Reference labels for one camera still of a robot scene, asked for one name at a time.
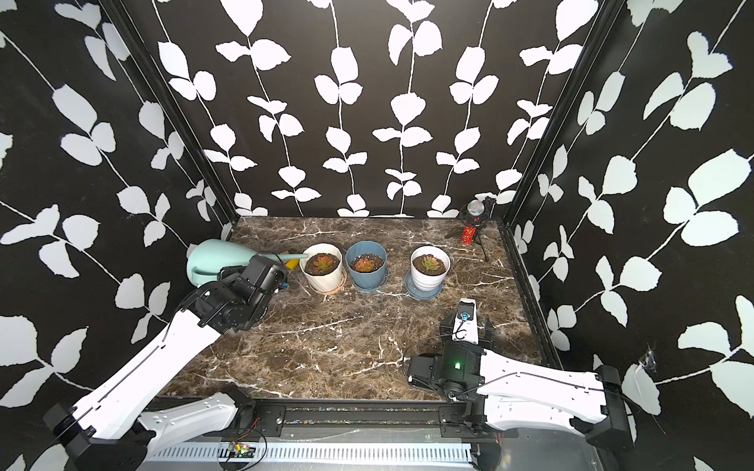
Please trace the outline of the mint green watering can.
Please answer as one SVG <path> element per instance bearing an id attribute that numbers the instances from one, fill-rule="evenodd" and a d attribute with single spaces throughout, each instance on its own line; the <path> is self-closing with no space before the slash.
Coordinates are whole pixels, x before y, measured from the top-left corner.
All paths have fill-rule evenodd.
<path id="1" fill-rule="evenodd" d="M 226 267 L 245 267 L 255 256 L 261 255 L 281 264 L 291 260 L 306 259 L 306 254 L 273 254 L 257 252 L 251 248 L 236 245 L 220 239 L 208 239 L 197 245 L 188 256 L 186 273 L 188 280 L 200 287 L 217 281 L 220 272 Z"/>

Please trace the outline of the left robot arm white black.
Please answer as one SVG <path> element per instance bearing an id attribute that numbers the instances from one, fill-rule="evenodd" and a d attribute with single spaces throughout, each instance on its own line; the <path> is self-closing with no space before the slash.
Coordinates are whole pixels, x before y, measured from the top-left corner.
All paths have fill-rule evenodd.
<path id="1" fill-rule="evenodd" d="M 231 385 L 204 400 L 149 412 L 153 398 L 206 347 L 249 331 L 287 282 L 280 257 L 255 255 L 224 267 L 188 294 L 169 324 L 101 386 L 44 416 L 78 470 L 136 470 L 163 449 L 228 428 L 253 400 Z"/>

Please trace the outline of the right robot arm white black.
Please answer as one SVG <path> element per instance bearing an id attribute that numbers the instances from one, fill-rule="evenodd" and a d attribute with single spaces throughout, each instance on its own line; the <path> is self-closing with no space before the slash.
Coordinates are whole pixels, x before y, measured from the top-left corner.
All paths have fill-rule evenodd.
<path id="1" fill-rule="evenodd" d="M 514 360 L 492 351 L 493 336 L 490 324 L 478 327 L 474 303 L 464 300 L 440 324 L 442 351 L 410 359 L 408 384 L 464 403 L 461 424 L 470 429 L 551 430 L 600 449 L 632 449 L 617 369 L 569 372 Z"/>

